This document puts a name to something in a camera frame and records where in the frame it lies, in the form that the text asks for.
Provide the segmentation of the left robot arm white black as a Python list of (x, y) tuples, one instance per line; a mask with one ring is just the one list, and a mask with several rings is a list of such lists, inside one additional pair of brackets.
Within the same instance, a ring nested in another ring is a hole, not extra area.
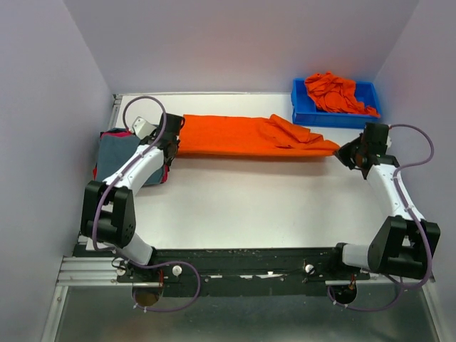
[(134, 133), (141, 139), (132, 157), (102, 181), (89, 182), (84, 191), (80, 233), (97, 251), (111, 251), (134, 263), (133, 272), (142, 281), (157, 276), (155, 248), (136, 232), (135, 196), (153, 177), (166, 182), (180, 144), (185, 118), (167, 113), (155, 127), (142, 118)]

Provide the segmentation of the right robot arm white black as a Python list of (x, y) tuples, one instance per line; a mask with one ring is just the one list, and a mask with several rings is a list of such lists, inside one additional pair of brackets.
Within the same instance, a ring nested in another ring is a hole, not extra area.
[(403, 183), (404, 166), (387, 153), (389, 125), (366, 123), (364, 131), (340, 147), (335, 156), (346, 167), (361, 172), (374, 190), (385, 221), (369, 245), (339, 243), (338, 255), (328, 260), (328, 272), (344, 279), (353, 268), (426, 281), (440, 228), (427, 221), (414, 205)]

